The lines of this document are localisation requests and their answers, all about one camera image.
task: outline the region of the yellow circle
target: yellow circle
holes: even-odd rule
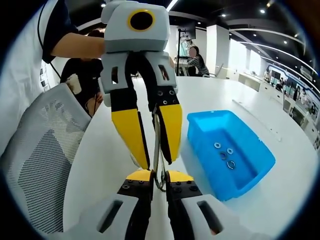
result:
[[[132,19],[132,17],[133,17],[135,14],[138,14],[138,13],[148,13],[148,14],[150,14],[150,16],[152,17],[152,24],[151,24],[148,28],[142,29],[142,30],[138,30],[138,29],[135,29],[134,27],[131,26],[131,19]],[[129,15],[128,19],[127,19],[128,27],[129,27],[132,31],[135,31],[135,32],[145,32],[145,31],[149,30],[150,28],[152,28],[152,26],[155,24],[155,22],[156,22],[155,14],[154,14],[152,11],[148,10],[148,9],[137,9],[137,10],[133,11],[133,12]]]

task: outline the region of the black ceiling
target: black ceiling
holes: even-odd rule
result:
[[[171,2],[171,0],[138,1],[140,3],[155,4],[164,7],[167,7]],[[100,5],[102,0],[65,0],[65,2],[70,11],[71,21],[77,26],[98,19],[101,15],[102,8]],[[179,0],[171,11],[204,18],[205,20],[201,25],[197,25],[198,27],[205,28],[207,25],[221,24],[230,30],[240,28],[263,29],[292,37],[299,33],[297,38],[304,42],[304,35],[301,29],[297,27],[296,20],[288,17],[290,15],[289,11],[278,4],[272,4],[270,7],[267,7],[268,2],[269,0]],[[262,14],[260,9],[264,9],[265,14]],[[180,25],[188,21],[192,20],[177,16],[170,17],[170,23],[175,25]],[[297,41],[274,33],[261,31],[238,31],[238,33],[253,43],[280,49],[314,67],[314,58],[308,45],[305,48],[303,44]],[[237,41],[244,41],[243,38],[234,34],[231,35],[231,38]],[[258,52],[253,46],[247,44],[247,47]],[[300,66],[303,65],[298,60],[284,53],[264,47],[261,47],[261,49],[274,61],[295,69],[297,72],[299,72],[298,69],[300,69]]]

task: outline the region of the white round table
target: white round table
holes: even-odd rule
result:
[[[148,110],[147,92],[142,79],[133,81],[153,166],[155,133]],[[316,151],[303,130],[278,103],[240,82],[178,77],[178,86],[178,99],[183,109],[181,153],[176,162],[166,165],[167,170],[192,175],[201,192],[210,194],[210,185],[187,140],[187,115],[212,110],[234,112],[270,149],[276,163],[253,189],[224,204],[253,232],[272,237],[281,234],[309,195],[319,166]],[[136,169],[111,121],[111,109],[101,105],[83,136],[72,164],[64,197],[64,230],[75,225],[86,208],[118,192],[127,175]],[[166,194],[155,189],[145,239],[174,239],[167,207]]]

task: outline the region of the mesh chair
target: mesh chair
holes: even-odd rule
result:
[[[59,84],[25,111],[1,156],[15,201],[42,234],[63,232],[67,180],[90,120],[67,85]]]

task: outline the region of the striped shirt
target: striped shirt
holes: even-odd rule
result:
[[[198,69],[200,75],[204,75],[204,74],[209,75],[209,70],[206,67],[206,65],[202,66],[200,63],[200,56],[196,56],[195,58],[190,60],[189,65],[195,66]]]

